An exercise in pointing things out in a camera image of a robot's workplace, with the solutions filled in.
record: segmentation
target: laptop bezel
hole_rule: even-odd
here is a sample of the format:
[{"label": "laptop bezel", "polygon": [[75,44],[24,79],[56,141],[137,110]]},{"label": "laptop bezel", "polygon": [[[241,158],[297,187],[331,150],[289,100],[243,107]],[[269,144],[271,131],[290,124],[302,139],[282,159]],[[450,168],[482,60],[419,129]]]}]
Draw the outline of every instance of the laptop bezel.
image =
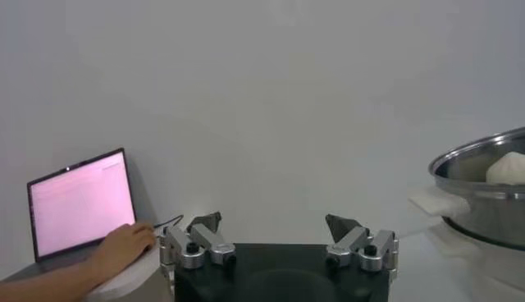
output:
[{"label": "laptop bezel", "polygon": [[74,170],[76,170],[76,169],[78,169],[80,167],[89,165],[90,163],[97,162],[97,161],[99,161],[101,159],[108,158],[108,157],[110,157],[112,155],[119,154],[119,153],[122,153],[122,157],[124,158],[124,166],[126,168],[126,180],[128,182],[128,188],[130,190],[131,208],[133,209],[133,217],[134,217],[134,220],[136,221],[137,220],[137,215],[136,215],[136,211],[135,211],[135,202],[133,200],[133,193],[132,193],[131,183],[130,183],[130,171],[128,169],[128,164],[127,164],[127,160],[126,160],[126,152],[125,152],[124,148],[119,148],[119,149],[113,150],[111,152],[99,155],[99,156],[97,156],[95,158],[90,158],[90,159],[84,160],[82,162],[78,162],[78,163],[76,163],[74,165],[70,165],[68,167],[62,168],[59,171],[56,171],[54,173],[48,174],[46,176],[40,177],[40,178],[38,178],[38,179],[36,179],[34,181],[30,181],[30,182],[27,183],[27,195],[28,195],[28,201],[29,201],[29,206],[30,206],[31,235],[33,237],[34,261],[36,263],[42,262],[42,261],[47,260],[47,259],[54,258],[54,257],[56,257],[58,255],[62,255],[62,254],[70,253],[70,252],[75,251],[75,250],[83,249],[83,248],[88,247],[88,246],[97,245],[105,237],[97,238],[95,240],[91,240],[89,242],[85,242],[85,243],[80,244],[80,245],[71,246],[70,248],[67,248],[67,249],[61,249],[61,250],[58,250],[56,252],[53,252],[53,253],[50,253],[50,254],[47,254],[47,255],[44,255],[44,256],[40,256],[39,255],[39,245],[38,245],[38,240],[37,240],[37,236],[36,236],[36,228],[35,228],[35,224],[34,224],[33,198],[32,198],[32,194],[31,194],[31,187],[33,185],[36,185],[36,184],[42,182],[42,181],[46,181],[46,180],[48,180],[50,178],[53,178],[53,177],[56,177],[56,176],[60,176],[62,174],[66,174],[66,173],[69,173],[69,172],[72,172],[72,171],[74,171]]}]

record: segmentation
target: white wall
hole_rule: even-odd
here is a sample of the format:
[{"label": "white wall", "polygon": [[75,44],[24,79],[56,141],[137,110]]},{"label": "white wall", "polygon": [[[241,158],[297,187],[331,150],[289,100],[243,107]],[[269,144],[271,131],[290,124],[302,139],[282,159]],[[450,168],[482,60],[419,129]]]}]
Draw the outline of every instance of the white wall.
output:
[{"label": "white wall", "polygon": [[521,0],[1,1],[0,277],[32,261],[25,183],[120,145],[146,219],[221,210],[228,239],[259,242],[328,242],[326,213],[418,229],[407,189],[431,183],[435,156],[523,125],[522,14]]}]

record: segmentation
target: metal bracket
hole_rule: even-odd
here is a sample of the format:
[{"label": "metal bracket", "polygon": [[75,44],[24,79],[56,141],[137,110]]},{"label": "metal bracket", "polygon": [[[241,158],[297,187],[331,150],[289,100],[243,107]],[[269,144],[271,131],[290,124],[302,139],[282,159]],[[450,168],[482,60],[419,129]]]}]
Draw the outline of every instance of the metal bracket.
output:
[{"label": "metal bracket", "polygon": [[165,247],[161,249],[161,263],[174,260],[185,269],[201,268],[204,265],[205,250],[195,244],[180,228],[171,226],[164,231]]},{"label": "metal bracket", "polygon": [[386,269],[390,273],[390,281],[397,277],[399,239],[393,231],[379,231],[372,242],[360,249],[358,254],[362,270],[379,272]]},{"label": "metal bracket", "polygon": [[175,260],[171,246],[167,245],[164,234],[159,236],[161,273],[167,280],[171,296],[175,294]]},{"label": "metal bracket", "polygon": [[352,255],[369,242],[368,230],[356,226],[339,242],[326,246],[326,263],[332,268],[343,268],[350,265]]},{"label": "metal bracket", "polygon": [[210,231],[204,224],[193,225],[189,236],[210,252],[212,263],[224,267],[235,264],[235,245],[225,242],[221,236]]}]

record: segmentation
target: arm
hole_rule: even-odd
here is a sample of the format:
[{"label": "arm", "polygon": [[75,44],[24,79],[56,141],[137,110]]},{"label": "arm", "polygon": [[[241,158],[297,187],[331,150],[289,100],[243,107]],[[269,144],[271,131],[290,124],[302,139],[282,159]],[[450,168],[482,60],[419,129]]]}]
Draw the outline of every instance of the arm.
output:
[{"label": "arm", "polygon": [[82,300],[93,288],[116,276],[147,247],[155,245],[148,224],[124,225],[109,233],[83,263],[12,283],[0,283],[2,302],[70,302]]}]

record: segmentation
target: screw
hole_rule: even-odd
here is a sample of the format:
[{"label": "screw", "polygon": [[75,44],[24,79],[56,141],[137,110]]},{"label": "screw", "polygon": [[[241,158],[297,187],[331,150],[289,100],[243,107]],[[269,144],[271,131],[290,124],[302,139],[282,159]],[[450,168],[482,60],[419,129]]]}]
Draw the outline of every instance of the screw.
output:
[{"label": "screw", "polygon": [[364,254],[367,256],[375,256],[377,254],[377,247],[375,245],[367,245],[364,247]]},{"label": "screw", "polygon": [[189,242],[186,246],[186,253],[197,254],[199,252],[199,246],[194,242]]}]

